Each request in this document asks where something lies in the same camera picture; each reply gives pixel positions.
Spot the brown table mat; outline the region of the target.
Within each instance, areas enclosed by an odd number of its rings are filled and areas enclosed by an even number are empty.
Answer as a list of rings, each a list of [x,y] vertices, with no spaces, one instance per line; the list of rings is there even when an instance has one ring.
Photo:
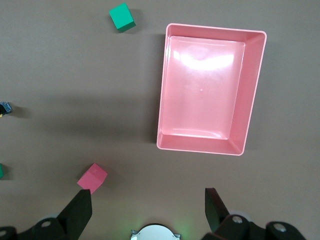
[[[109,14],[126,3],[136,26]],[[267,34],[241,156],[160,150],[170,23]],[[0,0],[0,226],[22,232],[58,214],[97,163],[80,240],[130,240],[159,223],[200,240],[205,189],[264,227],[320,240],[320,0]]]

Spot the small black orange toy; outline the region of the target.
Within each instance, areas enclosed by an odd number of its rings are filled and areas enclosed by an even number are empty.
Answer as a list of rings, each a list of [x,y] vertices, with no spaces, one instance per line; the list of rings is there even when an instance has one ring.
[[[0,118],[4,115],[10,114],[13,111],[11,105],[7,101],[0,102]]]

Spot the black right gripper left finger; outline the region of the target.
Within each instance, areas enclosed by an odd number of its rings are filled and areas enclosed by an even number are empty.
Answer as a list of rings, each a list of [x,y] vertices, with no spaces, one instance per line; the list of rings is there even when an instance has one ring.
[[[82,189],[56,217],[44,218],[20,233],[13,226],[1,226],[0,240],[78,240],[91,217],[91,192]]]

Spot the pink plastic tray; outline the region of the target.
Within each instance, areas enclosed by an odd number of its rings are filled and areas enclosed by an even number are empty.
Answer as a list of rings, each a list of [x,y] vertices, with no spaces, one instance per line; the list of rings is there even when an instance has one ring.
[[[170,23],[157,147],[241,156],[266,42],[261,30]]]

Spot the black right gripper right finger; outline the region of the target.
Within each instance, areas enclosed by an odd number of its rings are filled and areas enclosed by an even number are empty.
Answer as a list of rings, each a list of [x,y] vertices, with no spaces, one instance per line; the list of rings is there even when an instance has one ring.
[[[231,214],[215,188],[206,188],[205,216],[211,232],[204,240],[307,240],[293,225],[270,221],[264,228],[239,214]]]

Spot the red foam cube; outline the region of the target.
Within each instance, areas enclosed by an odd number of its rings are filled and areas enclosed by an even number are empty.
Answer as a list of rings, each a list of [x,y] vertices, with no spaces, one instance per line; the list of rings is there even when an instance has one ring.
[[[105,181],[108,173],[98,164],[93,163],[77,181],[84,190],[89,190],[92,195]]]

